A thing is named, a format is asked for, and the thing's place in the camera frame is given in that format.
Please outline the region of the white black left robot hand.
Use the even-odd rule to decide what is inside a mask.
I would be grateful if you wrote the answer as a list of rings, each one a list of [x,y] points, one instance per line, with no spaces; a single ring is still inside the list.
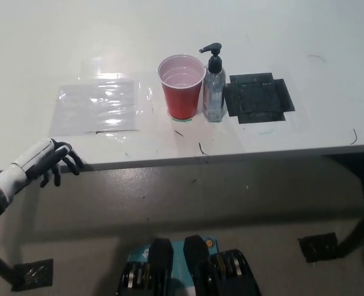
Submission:
[[[16,194],[40,176],[44,177],[41,185],[45,186],[50,173],[54,174],[55,184],[59,186],[60,162],[64,162],[74,175],[84,168],[83,161],[67,142],[46,138],[31,146],[0,172],[0,203],[3,207],[9,206]]]

